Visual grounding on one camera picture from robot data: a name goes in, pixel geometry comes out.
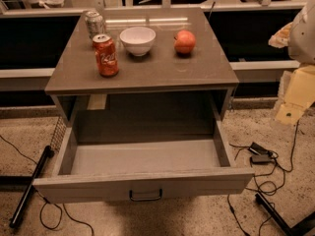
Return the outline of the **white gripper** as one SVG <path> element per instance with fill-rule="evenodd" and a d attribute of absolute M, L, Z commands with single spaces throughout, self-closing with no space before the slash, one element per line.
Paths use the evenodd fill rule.
<path fill-rule="evenodd" d="M 315 66 L 301 65 L 293 72 L 284 71 L 281 78 L 275 119 L 295 125 L 315 102 Z"/>

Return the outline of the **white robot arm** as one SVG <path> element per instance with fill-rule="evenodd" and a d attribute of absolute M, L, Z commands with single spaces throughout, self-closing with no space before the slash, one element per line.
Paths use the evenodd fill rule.
<path fill-rule="evenodd" d="M 290 76 L 276 119 L 295 125 L 315 102 L 315 0 L 309 0 L 294 18 L 288 54 L 300 66 Z"/>

